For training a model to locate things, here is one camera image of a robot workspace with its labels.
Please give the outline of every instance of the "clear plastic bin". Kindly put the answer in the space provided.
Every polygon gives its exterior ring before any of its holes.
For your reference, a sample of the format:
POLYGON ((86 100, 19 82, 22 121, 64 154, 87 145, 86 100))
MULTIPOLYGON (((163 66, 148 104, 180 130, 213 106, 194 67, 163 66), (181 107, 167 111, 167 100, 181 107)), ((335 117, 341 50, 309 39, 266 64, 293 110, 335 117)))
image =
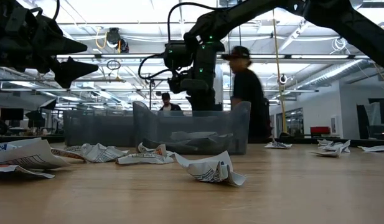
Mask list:
POLYGON ((81 146, 84 143, 135 146, 132 111, 64 111, 63 128, 67 146, 81 146))
POLYGON ((150 111, 135 101, 135 141, 149 148, 166 144, 179 154, 245 154, 250 107, 244 101, 232 111, 150 111))

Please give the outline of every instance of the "man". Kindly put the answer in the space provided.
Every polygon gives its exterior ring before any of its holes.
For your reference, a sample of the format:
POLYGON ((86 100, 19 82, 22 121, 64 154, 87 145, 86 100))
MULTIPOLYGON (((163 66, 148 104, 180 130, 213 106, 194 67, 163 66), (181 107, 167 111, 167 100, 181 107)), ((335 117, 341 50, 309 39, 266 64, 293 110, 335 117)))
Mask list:
POLYGON ((248 69, 251 65, 249 50, 242 46, 236 46, 230 54, 222 55, 222 58, 229 61, 230 69, 235 74, 231 98, 232 108, 241 101, 251 103, 249 141, 270 137, 268 100, 264 98, 260 80, 254 72, 248 69))
POLYGON ((161 107, 161 111, 180 111, 180 106, 170 103, 171 100, 169 93, 163 93, 161 95, 162 102, 164 103, 164 106, 161 107))

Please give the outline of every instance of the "wooden table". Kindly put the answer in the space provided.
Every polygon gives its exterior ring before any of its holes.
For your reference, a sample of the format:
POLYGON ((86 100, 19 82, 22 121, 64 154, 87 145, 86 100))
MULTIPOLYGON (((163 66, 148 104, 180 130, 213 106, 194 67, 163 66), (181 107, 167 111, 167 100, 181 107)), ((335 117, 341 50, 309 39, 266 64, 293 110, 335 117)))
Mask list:
POLYGON ((384 223, 384 153, 332 159, 315 148, 250 145, 232 156, 247 175, 239 188, 198 182, 178 163, 76 164, 51 180, 0 180, 0 223, 384 223))

